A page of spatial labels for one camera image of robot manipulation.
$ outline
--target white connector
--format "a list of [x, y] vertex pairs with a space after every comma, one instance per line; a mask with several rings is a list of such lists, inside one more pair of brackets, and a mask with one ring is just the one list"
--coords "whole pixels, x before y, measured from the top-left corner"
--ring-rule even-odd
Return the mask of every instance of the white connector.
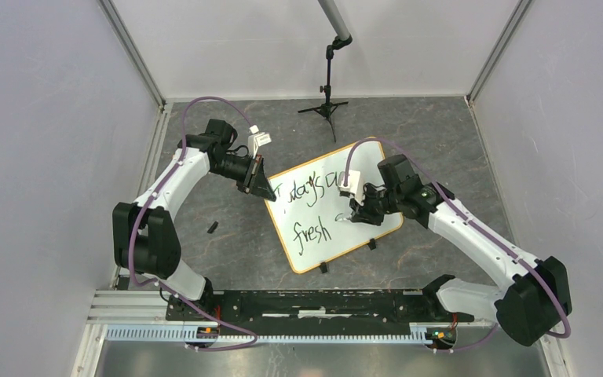
[[349, 194], [359, 205], [364, 205], [364, 177], [358, 170], [348, 172], [348, 184], [343, 185], [345, 172], [338, 175], [338, 191]]
[[248, 153], [251, 156], [255, 156], [262, 145], [272, 142], [272, 138], [268, 132], [261, 132], [258, 126], [255, 125], [250, 127], [250, 132], [252, 134], [248, 137]]

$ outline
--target tripod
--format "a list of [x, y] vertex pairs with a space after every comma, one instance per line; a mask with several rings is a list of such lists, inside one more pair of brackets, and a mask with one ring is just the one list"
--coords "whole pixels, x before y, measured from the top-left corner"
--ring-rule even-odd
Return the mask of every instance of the tripod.
[[327, 58], [327, 85], [320, 87], [320, 92], [324, 93], [324, 103], [320, 106], [316, 106], [315, 108], [305, 108], [297, 112], [299, 114], [303, 112], [316, 112], [323, 116], [323, 118], [329, 122], [329, 126], [331, 127], [331, 135], [334, 137], [334, 143], [336, 142], [336, 131], [334, 129], [334, 122], [331, 120], [331, 115], [334, 113], [334, 111], [336, 111], [338, 106], [348, 104], [348, 101], [338, 102], [337, 104], [331, 103], [331, 59], [334, 58], [335, 50], [349, 45], [352, 41], [353, 37], [349, 37], [345, 41], [342, 41], [339, 37], [336, 37], [334, 42], [327, 46], [327, 52], [325, 53], [325, 57]]

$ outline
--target robotic arm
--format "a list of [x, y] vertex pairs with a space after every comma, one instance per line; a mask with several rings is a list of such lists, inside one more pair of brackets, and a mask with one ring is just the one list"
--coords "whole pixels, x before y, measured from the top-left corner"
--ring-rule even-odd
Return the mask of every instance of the robotic arm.
[[[148, 277], [157, 277], [192, 301], [202, 303], [207, 299], [203, 296], [211, 295], [210, 282], [181, 260], [181, 245], [173, 220], [193, 187], [207, 173], [235, 181], [241, 192], [276, 201], [276, 195], [265, 176], [264, 159], [258, 154], [258, 148], [268, 144], [271, 138], [256, 126], [251, 127], [250, 131], [248, 153], [244, 156], [238, 156], [236, 151], [245, 146], [229, 149], [237, 138], [237, 132], [223, 120], [211, 119], [204, 133], [186, 135], [184, 160], [179, 161], [180, 142], [172, 162], [151, 188], [133, 203], [119, 203], [112, 211], [116, 264], [128, 268], [129, 241], [135, 218], [148, 197], [154, 193], [155, 199], [148, 205], [140, 223], [142, 232], [135, 240], [135, 271]], [[175, 164], [179, 165], [175, 174], [159, 192], [154, 192]]]
[[[433, 185], [421, 182], [404, 155], [384, 159], [378, 169], [384, 188], [364, 184], [360, 172], [355, 170], [349, 172], [347, 185], [341, 178], [339, 193], [350, 198], [353, 210], [350, 221], [380, 225], [386, 214], [400, 212], [452, 242], [495, 282], [495, 286], [487, 286], [467, 283], [451, 275], [439, 277], [424, 288], [424, 293], [435, 295], [442, 309], [497, 321], [512, 339], [530, 346], [555, 326], [560, 317], [548, 294], [521, 265], [521, 261], [526, 261], [551, 288], [565, 315], [570, 314], [567, 271], [556, 258], [541, 261], [514, 246], [476, 219], [449, 190], [440, 186], [453, 207], [466, 216], [459, 217]], [[478, 226], [469, 226], [469, 222]], [[518, 258], [512, 259], [490, 237], [516, 251]]]

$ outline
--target gray pole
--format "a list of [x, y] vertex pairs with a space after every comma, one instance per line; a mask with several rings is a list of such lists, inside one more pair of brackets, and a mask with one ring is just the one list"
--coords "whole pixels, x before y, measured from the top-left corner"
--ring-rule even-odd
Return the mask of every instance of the gray pole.
[[318, 3], [320, 3], [329, 23], [334, 28], [334, 31], [336, 31], [338, 38], [342, 41], [350, 38], [350, 32], [348, 31], [345, 22], [343, 22], [343, 18], [341, 18], [341, 14], [338, 12], [334, 0], [318, 0]]

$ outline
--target whiteboard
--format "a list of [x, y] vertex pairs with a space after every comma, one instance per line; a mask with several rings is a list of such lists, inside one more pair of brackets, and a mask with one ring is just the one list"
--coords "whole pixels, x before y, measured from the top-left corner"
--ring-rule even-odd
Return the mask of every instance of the whiteboard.
[[[388, 214], [380, 226], [338, 221], [350, 216], [349, 198], [338, 194], [338, 175], [345, 170], [350, 147], [270, 177], [276, 202], [265, 200], [287, 260], [296, 273], [305, 273], [321, 262], [343, 254], [399, 229], [401, 214]], [[350, 169], [361, 171], [364, 182], [382, 185], [378, 163], [385, 153], [378, 142], [360, 145]]]

